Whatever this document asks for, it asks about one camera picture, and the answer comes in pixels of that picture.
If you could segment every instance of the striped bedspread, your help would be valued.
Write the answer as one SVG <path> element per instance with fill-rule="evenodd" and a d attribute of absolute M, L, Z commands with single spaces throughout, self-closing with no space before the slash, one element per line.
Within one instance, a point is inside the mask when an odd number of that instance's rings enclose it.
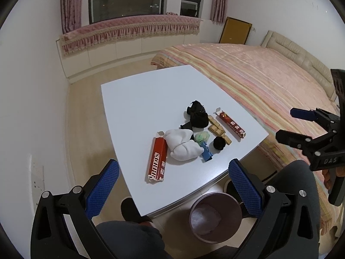
<path fill-rule="evenodd" d="M 167 48 L 152 65 L 167 68 L 192 65 L 239 102 L 269 133 L 259 145 L 278 170 L 301 151 L 279 144 L 275 133 L 282 129 L 317 137 L 325 131 L 316 123 L 290 116 L 291 108 L 321 108 L 335 113 L 323 88 L 305 70 L 277 51 L 232 44 L 196 44 Z M 321 234 L 337 221 L 340 209 L 328 202 L 321 172 L 315 172 L 321 205 Z"/>

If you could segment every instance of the gray pants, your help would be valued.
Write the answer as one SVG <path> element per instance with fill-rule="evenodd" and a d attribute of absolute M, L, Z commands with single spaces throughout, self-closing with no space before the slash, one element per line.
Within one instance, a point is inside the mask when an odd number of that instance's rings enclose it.
<path fill-rule="evenodd" d="M 287 194 L 307 192 L 312 211 L 320 230 L 320 203 L 316 182 L 309 166 L 304 161 L 294 161 L 281 170 L 267 185 Z M 164 242 L 159 231 L 153 227 L 142 226 L 132 222 L 110 221 L 97 226 L 97 230 L 118 259 L 173 259 L 164 251 Z M 206 258 L 231 258 L 215 254 Z"/>

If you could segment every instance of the pink bedspread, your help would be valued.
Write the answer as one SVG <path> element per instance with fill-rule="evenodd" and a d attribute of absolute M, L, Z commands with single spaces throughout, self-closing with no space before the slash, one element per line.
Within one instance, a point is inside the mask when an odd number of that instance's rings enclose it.
<path fill-rule="evenodd" d="M 198 34 L 201 19 L 180 15 L 139 15 L 104 20 L 60 37 L 64 55 L 117 39 L 154 35 Z"/>
<path fill-rule="evenodd" d="M 290 116 L 291 108 L 321 108 L 335 114 L 323 88 L 305 70 L 277 51 L 231 44 L 196 44 L 170 47 L 159 52 L 152 65 L 192 65 L 239 102 L 269 133 L 258 146 L 278 170 L 301 151 L 279 144 L 275 133 L 282 129 L 317 137 L 325 131 L 316 123 Z M 325 234 L 339 216 L 328 202 L 321 172 L 315 172 L 321 204 L 321 229 Z"/>

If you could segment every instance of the white table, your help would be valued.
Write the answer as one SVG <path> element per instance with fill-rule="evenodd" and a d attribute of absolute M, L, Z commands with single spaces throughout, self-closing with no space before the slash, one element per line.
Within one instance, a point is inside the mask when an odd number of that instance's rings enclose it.
<path fill-rule="evenodd" d="M 241 160 L 268 135 L 232 97 L 189 65 L 103 84 L 102 95 L 116 157 L 141 215 L 157 213 L 205 186 L 224 174 L 232 159 Z M 158 131 L 177 129 L 188 122 L 185 111 L 195 100 L 204 105 L 208 114 L 221 107 L 245 130 L 246 137 L 239 141 L 222 124 L 232 140 L 230 146 L 208 162 L 201 156 L 178 162 L 168 151 L 164 181 L 149 183 L 146 176 L 153 138 Z M 211 134 L 208 144 L 214 138 Z"/>

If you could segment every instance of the trash can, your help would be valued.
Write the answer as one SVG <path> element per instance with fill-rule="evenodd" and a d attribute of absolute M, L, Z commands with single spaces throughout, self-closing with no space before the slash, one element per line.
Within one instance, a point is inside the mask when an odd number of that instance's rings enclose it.
<path fill-rule="evenodd" d="M 193 234 L 206 243 L 230 239 L 239 229 L 242 211 L 234 197 L 220 192 L 206 194 L 190 209 L 189 225 Z"/>

